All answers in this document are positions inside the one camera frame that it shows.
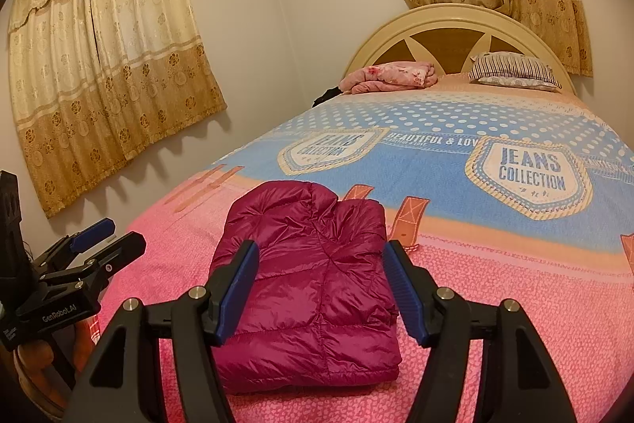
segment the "folded jacket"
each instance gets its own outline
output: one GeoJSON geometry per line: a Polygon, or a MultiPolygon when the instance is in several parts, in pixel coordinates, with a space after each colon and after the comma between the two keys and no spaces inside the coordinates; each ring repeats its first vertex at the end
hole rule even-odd
{"type": "Polygon", "coordinates": [[[213,350],[227,392],[397,378],[381,204],[339,201],[315,183],[267,182],[234,202],[210,273],[245,239],[260,248],[258,276],[236,333],[213,350]]]}

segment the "folded pink blanket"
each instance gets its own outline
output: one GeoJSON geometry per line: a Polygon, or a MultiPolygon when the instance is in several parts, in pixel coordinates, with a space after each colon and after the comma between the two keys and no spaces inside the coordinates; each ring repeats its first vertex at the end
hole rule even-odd
{"type": "Polygon", "coordinates": [[[339,89],[345,94],[393,92],[429,88],[437,81],[433,64],[424,61],[397,61],[352,72],[341,80],[339,89]]]}

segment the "blue gripper pad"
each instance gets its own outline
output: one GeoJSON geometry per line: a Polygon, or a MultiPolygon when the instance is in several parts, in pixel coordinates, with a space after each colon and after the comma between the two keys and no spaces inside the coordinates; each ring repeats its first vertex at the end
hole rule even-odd
{"type": "MultiPolygon", "coordinates": [[[[251,287],[256,279],[258,267],[260,265],[260,250],[258,245],[253,241],[246,241],[248,246],[242,263],[239,265],[233,280],[227,289],[222,301],[220,302],[220,313],[218,315],[218,326],[216,327],[216,336],[218,342],[222,346],[238,328],[240,316],[246,305],[251,287]]],[[[233,260],[239,259],[240,249],[233,260]]]]}
{"type": "Polygon", "coordinates": [[[402,263],[402,260],[406,260],[406,265],[413,269],[410,259],[403,249],[399,251],[405,255],[404,259],[399,257],[391,243],[388,242],[385,245],[383,248],[383,268],[408,335],[416,339],[419,346],[424,346],[429,337],[425,327],[424,306],[402,263]]]}
{"type": "Polygon", "coordinates": [[[110,235],[115,233],[115,223],[112,219],[102,219],[96,222],[84,231],[73,236],[71,241],[71,251],[75,254],[88,251],[96,246],[102,240],[106,240],[110,235]]]}

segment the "bedspread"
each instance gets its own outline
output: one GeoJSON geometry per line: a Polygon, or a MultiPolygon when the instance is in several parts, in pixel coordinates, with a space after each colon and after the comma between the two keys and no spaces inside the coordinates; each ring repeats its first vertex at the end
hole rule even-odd
{"type": "MultiPolygon", "coordinates": [[[[204,283],[231,204],[276,179],[373,198],[389,238],[466,299],[517,299],[548,347],[579,423],[597,423],[634,371],[634,154],[578,99],[441,79],[427,90],[339,96],[194,176],[131,226],[144,257],[120,272],[102,324],[204,283]]],[[[230,396],[242,423],[405,421],[428,351],[397,326],[399,378],[354,391],[230,396]]],[[[183,421],[169,343],[170,422],[183,421]]],[[[458,421],[470,422],[474,342],[458,421]]]]}

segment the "cream wooden headboard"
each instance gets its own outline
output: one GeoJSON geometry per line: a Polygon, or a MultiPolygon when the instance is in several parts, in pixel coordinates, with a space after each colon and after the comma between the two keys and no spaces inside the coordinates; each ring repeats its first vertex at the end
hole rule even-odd
{"type": "Polygon", "coordinates": [[[439,76],[469,72],[471,57],[487,51],[535,56],[552,67],[565,91],[576,95],[568,72],[534,32],[506,15],[466,4],[432,4],[399,15],[361,46],[346,74],[392,61],[429,61],[439,76]]]}

